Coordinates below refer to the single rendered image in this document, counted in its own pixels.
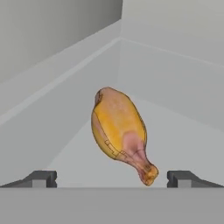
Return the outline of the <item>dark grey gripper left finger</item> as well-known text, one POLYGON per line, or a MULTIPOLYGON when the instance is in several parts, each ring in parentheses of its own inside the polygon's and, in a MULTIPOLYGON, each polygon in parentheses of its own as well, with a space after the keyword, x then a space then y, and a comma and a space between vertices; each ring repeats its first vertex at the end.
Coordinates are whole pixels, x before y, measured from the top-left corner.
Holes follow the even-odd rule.
POLYGON ((56 188, 56 171, 33 171, 27 177, 2 185, 2 188, 56 188))

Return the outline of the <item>yellow chicken drumstick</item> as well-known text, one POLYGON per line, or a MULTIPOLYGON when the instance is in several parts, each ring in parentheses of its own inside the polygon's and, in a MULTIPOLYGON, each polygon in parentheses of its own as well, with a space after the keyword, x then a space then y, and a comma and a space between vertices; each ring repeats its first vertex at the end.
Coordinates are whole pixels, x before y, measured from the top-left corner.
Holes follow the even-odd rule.
POLYGON ((134 167, 146 186, 153 184, 158 168, 146 156, 147 130, 126 94, 112 87, 100 89, 94 98, 91 129, 108 157, 134 167))

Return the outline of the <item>white fridge interior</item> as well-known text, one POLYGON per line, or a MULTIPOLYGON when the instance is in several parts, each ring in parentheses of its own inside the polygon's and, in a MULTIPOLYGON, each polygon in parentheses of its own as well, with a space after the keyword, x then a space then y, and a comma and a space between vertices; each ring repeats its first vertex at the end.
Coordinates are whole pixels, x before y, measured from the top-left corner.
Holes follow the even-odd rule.
POLYGON ((55 170, 61 187, 139 187, 90 124, 123 91, 158 168, 224 185, 224 0, 0 0, 0 185, 55 170))

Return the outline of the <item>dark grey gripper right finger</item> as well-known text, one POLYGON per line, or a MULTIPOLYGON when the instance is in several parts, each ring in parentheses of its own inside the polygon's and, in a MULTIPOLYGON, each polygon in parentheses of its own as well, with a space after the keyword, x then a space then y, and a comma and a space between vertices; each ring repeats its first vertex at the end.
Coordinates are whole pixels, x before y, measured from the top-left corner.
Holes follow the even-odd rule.
POLYGON ((222 185, 201 179, 191 171, 168 171, 167 187, 174 188, 203 188, 203 187, 222 187, 222 185))

